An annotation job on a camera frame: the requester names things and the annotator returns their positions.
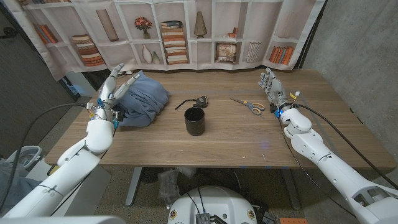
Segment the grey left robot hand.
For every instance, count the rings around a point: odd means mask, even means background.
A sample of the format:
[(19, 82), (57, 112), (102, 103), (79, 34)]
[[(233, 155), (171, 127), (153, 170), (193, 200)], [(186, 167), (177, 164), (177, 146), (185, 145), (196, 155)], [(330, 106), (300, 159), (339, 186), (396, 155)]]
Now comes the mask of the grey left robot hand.
[(87, 109), (92, 110), (90, 114), (92, 120), (100, 119), (110, 122), (114, 121), (117, 117), (117, 112), (113, 111), (116, 102), (120, 100), (127, 93), (129, 88), (141, 77), (140, 73), (136, 73), (127, 82), (117, 88), (116, 79), (123, 66), (124, 64), (120, 63), (104, 81), (96, 100), (96, 106), (87, 105)]

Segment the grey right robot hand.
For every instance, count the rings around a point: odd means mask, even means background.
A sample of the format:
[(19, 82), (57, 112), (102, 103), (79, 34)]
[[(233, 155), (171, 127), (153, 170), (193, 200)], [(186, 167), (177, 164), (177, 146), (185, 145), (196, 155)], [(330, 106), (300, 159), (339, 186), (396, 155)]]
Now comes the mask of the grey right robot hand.
[(275, 105), (281, 113), (290, 109), (291, 102), (287, 99), (285, 89), (270, 68), (266, 68), (266, 71), (261, 73), (258, 85), (264, 90), (270, 103)]

